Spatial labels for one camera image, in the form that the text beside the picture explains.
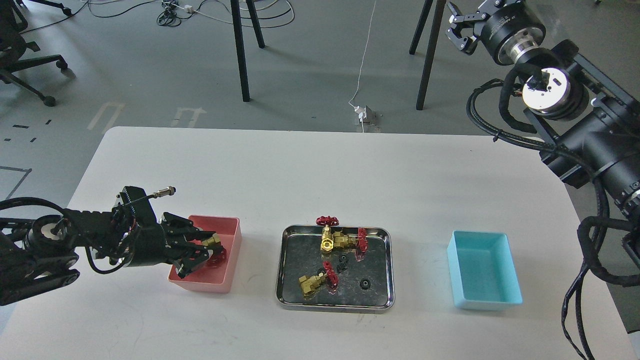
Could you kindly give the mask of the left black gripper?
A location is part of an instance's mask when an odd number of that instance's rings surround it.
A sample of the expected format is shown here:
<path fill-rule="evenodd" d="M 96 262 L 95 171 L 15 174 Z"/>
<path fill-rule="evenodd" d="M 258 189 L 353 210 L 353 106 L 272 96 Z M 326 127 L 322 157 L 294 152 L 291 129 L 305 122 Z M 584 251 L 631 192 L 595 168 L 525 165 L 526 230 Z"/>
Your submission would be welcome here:
<path fill-rule="evenodd" d="M 125 237 L 124 267 L 171 264 L 167 244 L 176 247 L 195 240 L 199 244 L 186 246 L 173 259 L 174 271 L 181 280 L 205 265 L 211 257 L 211 249 L 206 247 L 220 246 L 221 238 L 215 231 L 197 227 L 191 219 L 163 212 L 160 224 L 138 225 Z"/>

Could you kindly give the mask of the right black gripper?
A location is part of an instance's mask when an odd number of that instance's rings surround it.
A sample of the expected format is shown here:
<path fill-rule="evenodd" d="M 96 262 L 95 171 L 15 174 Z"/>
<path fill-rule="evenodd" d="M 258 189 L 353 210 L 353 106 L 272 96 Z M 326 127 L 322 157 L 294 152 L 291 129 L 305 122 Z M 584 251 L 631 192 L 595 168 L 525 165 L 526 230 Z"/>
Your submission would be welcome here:
<path fill-rule="evenodd" d="M 446 7 L 451 13 L 446 36 L 466 55 L 475 52 L 478 40 L 500 66 L 535 63 L 547 53 L 541 47 L 546 27 L 524 0 L 485 0 L 470 14 L 453 2 Z"/>

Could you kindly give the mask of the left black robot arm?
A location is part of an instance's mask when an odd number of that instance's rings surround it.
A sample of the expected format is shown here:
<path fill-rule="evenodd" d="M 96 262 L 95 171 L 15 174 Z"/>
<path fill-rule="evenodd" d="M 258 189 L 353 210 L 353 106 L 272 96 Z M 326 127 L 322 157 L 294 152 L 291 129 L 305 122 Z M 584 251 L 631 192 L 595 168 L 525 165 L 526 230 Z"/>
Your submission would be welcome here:
<path fill-rule="evenodd" d="M 1 209 L 44 207 L 55 214 L 37 219 L 1 219 L 1 305 L 61 289 L 80 276 L 74 269 L 83 248 L 91 269 L 108 275 L 124 267 L 171 264 L 179 278 L 206 265 L 224 262 L 227 251 L 215 231 L 192 219 L 165 212 L 160 218 L 151 199 L 172 196 L 172 186 L 147 194 L 125 186 L 109 211 L 62 208 L 46 199 L 16 197 Z"/>

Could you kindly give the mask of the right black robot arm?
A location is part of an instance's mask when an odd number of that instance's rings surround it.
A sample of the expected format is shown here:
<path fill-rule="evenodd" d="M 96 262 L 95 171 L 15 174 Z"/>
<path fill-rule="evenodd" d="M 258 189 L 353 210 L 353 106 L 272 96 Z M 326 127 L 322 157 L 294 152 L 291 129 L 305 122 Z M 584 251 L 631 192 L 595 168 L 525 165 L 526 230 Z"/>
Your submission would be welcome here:
<path fill-rule="evenodd" d="M 596 214 L 577 228 L 582 251 L 578 275 L 564 297 L 569 301 L 584 360 L 594 355 L 585 335 L 581 297 L 588 272 L 611 285 L 637 287 L 638 275 L 615 275 L 599 254 L 607 231 L 624 231 L 622 248 L 639 264 L 639 102 L 586 59 L 569 39 L 544 48 L 546 28 L 523 0 L 485 0 L 470 14 L 452 2 L 446 35 L 464 54 L 478 43 L 493 61 L 510 66 L 503 79 L 474 89 L 467 116 L 494 141 L 535 150 L 541 161 L 576 189 L 594 187 Z"/>

